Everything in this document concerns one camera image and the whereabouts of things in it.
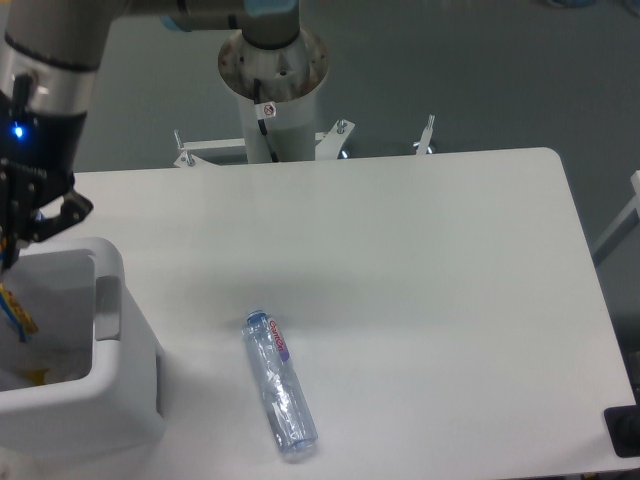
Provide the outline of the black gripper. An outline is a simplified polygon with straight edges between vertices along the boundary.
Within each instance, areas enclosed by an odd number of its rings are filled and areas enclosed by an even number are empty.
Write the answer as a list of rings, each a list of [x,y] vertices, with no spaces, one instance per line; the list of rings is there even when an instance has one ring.
[[[73,164],[86,116],[47,115],[1,96],[1,233],[3,269],[19,257],[19,240],[44,242],[83,222],[93,203],[75,190]]]

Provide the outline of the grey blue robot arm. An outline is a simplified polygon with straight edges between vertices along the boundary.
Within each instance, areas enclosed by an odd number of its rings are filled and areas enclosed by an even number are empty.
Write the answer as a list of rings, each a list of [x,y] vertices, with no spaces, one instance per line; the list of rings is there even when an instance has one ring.
[[[21,249],[92,211],[73,163],[112,24],[169,18],[184,30],[240,30],[263,50],[299,35],[296,1],[13,1],[1,39],[1,270]]]

